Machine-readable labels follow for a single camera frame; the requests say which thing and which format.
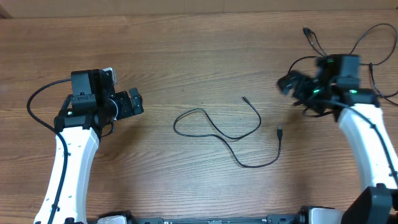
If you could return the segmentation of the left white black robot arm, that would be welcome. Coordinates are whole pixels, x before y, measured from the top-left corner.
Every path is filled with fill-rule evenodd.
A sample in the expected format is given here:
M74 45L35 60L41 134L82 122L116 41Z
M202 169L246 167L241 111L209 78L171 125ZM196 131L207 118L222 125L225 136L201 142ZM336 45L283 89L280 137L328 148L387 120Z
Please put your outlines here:
M55 160L35 223L87 223L86 199L94 156L103 128L144 112L136 88L116 92L111 68L71 73L69 94L49 127L55 133Z

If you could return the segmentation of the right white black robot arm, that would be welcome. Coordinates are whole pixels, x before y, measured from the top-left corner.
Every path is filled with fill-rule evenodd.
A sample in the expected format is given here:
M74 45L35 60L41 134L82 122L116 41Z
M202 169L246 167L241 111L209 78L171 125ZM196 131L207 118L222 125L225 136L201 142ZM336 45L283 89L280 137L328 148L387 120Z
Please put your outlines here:
M321 117L332 114L353 152L361 194L346 211L303 207L297 223L397 223L397 154L386 131L374 90L360 87L358 55L317 58L318 73L310 77L289 70L277 81L279 90Z

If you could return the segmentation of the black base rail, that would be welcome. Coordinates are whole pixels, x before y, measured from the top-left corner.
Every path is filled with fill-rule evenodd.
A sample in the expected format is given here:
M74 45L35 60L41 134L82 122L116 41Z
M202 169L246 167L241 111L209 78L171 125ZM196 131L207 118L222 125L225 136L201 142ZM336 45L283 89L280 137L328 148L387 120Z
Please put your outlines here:
M266 217L234 217L234 218L135 218L137 224L300 224L305 223L298 214L271 214Z

